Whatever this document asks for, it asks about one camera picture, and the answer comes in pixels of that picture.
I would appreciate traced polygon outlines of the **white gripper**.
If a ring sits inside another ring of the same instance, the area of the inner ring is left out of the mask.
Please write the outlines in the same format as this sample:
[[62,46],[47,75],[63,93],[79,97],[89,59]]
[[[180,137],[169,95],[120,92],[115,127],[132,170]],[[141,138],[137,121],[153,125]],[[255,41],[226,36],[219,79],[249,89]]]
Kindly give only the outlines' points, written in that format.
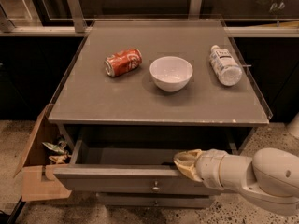
[[202,149],[194,149],[177,153],[174,162],[179,171],[190,180],[202,181],[210,189],[225,190],[230,187],[224,186],[221,182],[221,163],[228,157],[230,154],[222,150],[210,149],[204,152]]

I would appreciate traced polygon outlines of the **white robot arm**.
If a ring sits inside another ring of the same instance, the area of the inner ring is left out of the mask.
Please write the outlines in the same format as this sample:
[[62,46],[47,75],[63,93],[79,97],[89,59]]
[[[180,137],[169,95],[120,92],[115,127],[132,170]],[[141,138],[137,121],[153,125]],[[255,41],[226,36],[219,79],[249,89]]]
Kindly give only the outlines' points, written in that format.
[[278,215],[299,214],[299,157],[289,152],[263,148],[246,157],[196,149],[176,154],[174,164],[207,188],[234,191]]

